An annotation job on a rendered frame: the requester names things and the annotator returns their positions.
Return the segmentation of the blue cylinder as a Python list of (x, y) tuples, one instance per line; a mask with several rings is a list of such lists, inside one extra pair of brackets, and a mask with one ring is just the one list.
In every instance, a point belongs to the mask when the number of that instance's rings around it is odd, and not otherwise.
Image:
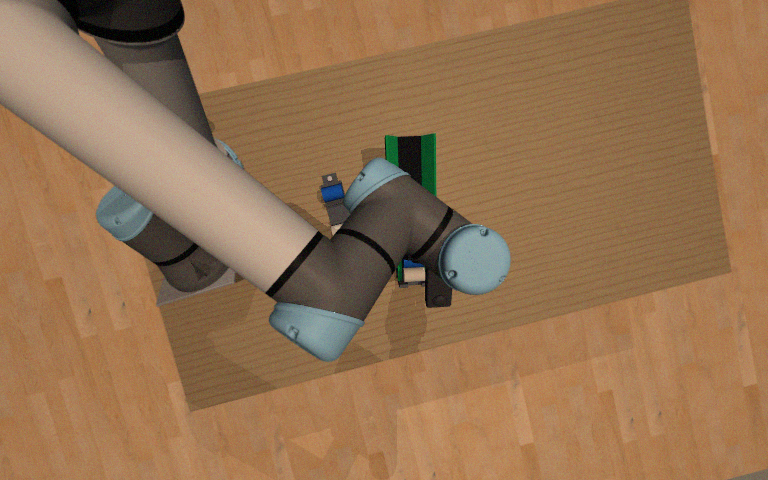
[(329, 202), (337, 199), (344, 198), (344, 192), (341, 184), (321, 188), (324, 202)]
[(404, 260), (402, 259), (403, 268), (414, 268), (414, 267), (425, 267), (422, 264), (413, 263), (412, 260)]

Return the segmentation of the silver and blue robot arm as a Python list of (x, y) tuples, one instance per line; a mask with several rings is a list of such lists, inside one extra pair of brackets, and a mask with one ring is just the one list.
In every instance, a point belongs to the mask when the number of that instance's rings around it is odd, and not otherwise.
[(199, 291), (230, 268), (277, 302), (276, 331), (332, 362), (405, 254), (425, 266), (427, 308), (504, 282), (503, 237), (384, 158), (350, 185), (339, 230), (321, 234), (213, 138), (184, 21), (181, 0), (0, 0), (0, 104), (114, 185), (98, 223), (172, 287)]

